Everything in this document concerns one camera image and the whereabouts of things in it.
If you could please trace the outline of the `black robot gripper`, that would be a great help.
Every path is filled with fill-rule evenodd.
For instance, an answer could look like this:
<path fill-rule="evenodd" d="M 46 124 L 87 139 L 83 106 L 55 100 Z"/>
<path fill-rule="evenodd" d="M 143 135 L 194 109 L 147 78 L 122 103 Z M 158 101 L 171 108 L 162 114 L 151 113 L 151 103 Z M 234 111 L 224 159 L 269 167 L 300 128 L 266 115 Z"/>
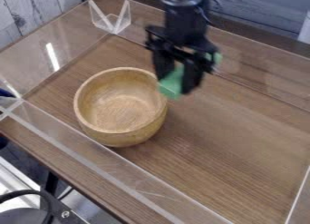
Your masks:
<path fill-rule="evenodd" d="M 185 63 L 182 94 L 189 94 L 201 86 L 206 54 L 220 53 L 218 47 L 202 35 L 182 35 L 169 32 L 167 27 L 149 25 L 146 47 L 153 51 L 153 61 L 158 80 L 162 80 L 175 68 L 175 61 Z"/>

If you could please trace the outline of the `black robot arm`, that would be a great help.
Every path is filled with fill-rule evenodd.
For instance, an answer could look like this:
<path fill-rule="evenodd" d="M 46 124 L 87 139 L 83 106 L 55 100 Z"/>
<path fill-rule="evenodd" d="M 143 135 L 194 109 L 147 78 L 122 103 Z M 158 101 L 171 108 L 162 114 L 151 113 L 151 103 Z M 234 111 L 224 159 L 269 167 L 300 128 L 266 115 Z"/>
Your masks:
<path fill-rule="evenodd" d="M 165 25 L 146 27 L 146 47 L 161 93 L 177 99 L 199 86 L 206 73 L 214 72 L 221 60 L 218 47 L 207 39 L 210 0 L 162 0 Z"/>

